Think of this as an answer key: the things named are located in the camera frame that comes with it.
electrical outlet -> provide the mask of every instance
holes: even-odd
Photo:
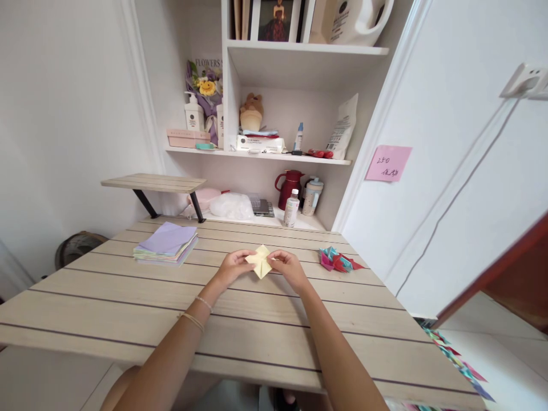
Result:
[[[546,94],[548,99],[547,84],[548,68],[521,63],[502,90],[500,97],[518,97],[525,87],[527,91],[523,94],[524,98],[534,98],[534,96]]]
[[[541,80],[536,87],[538,91],[532,90],[531,100],[546,100],[548,101],[548,75],[544,77],[544,80]]]

shelf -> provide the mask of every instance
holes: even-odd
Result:
[[[227,40],[242,86],[334,91],[362,78],[389,49]]]
[[[271,225],[273,227],[282,227],[281,222],[284,220],[284,211],[280,210],[277,206],[274,206],[274,215],[275,217],[255,217],[253,220],[234,220],[226,217],[218,217],[211,214],[211,211],[205,211],[203,213],[204,218],[209,221],[229,221],[231,223],[252,223],[252,224],[262,224],[262,225]],[[317,231],[325,231],[325,227],[319,221],[319,219],[313,216],[304,216],[301,211],[297,214],[297,222],[295,223],[295,228],[301,229],[312,229]]]
[[[259,158],[264,160],[285,160],[304,163],[338,164],[349,166],[351,160],[319,159],[312,156],[293,156],[291,154],[249,154],[247,151],[198,150],[197,148],[167,147],[166,151],[189,152],[195,154],[221,155],[231,157]]]

white cabinet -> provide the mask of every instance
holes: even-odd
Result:
[[[274,181],[284,170],[318,176],[325,186],[317,226],[332,229],[412,3],[396,0],[376,47],[358,47],[234,40],[232,0],[135,0],[159,171],[205,178],[207,186],[220,190],[257,192],[273,204],[278,200]],[[186,128],[186,63],[197,58],[222,59],[224,151],[168,145],[166,129]],[[339,105],[358,93],[357,123],[345,160],[230,152],[239,108],[249,92],[263,96],[263,125],[278,129],[288,148],[304,123],[303,151],[325,148]],[[180,208],[170,202],[167,196],[164,212]]]

framed photo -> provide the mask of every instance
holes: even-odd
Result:
[[[253,0],[251,40],[297,41],[301,0]]]

yellow origami paper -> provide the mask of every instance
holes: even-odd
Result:
[[[255,264],[255,268],[253,269],[253,271],[255,271],[257,277],[262,279],[272,269],[267,261],[267,256],[270,254],[270,251],[264,246],[264,244],[255,251],[257,252],[257,254],[247,256],[245,260],[250,264]]]

